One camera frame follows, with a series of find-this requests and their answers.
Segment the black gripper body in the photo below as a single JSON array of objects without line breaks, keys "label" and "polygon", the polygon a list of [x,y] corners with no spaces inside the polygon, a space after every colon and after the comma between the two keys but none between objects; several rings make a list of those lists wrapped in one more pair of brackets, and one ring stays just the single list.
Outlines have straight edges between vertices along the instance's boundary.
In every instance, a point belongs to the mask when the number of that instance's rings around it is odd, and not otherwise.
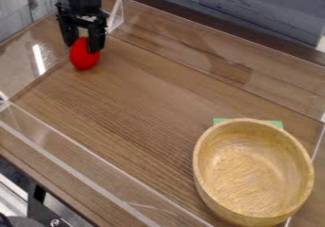
[{"label": "black gripper body", "polygon": [[57,21],[61,27],[106,28],[110,15],[100,8],[72,8],[67,3],[57,2]]}]

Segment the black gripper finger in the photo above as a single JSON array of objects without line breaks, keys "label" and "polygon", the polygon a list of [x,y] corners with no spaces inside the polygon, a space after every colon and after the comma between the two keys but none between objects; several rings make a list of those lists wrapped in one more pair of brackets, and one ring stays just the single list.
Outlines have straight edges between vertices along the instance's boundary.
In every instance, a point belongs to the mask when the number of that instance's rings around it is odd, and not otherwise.
[{"label": "black gripper finger", "polygon": [[95,53],[103,49],[106,44],[106,28],[92,27],[87,30],[87,49],[90,53]]},{"label": "black gripper finger", "polygon": [[63,35],[63,41],[71,47],[76,39],[79,38],[79,30],[76,27],[67,24],[64,20],[59,21],[59,25]]}]

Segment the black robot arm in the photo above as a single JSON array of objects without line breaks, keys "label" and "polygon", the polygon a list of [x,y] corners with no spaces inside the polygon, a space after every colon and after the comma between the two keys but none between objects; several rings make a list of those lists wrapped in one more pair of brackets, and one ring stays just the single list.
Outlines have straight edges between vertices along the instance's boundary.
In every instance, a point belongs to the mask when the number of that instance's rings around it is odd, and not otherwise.
[{"label": "black robot arm", "polygon": [[110,15],[102,10],[102,0],[57,0],[57,22],[63,41],[71,47],[79,39],[79,28],[87,30],[87,52],[100,51],[106,44]]}]

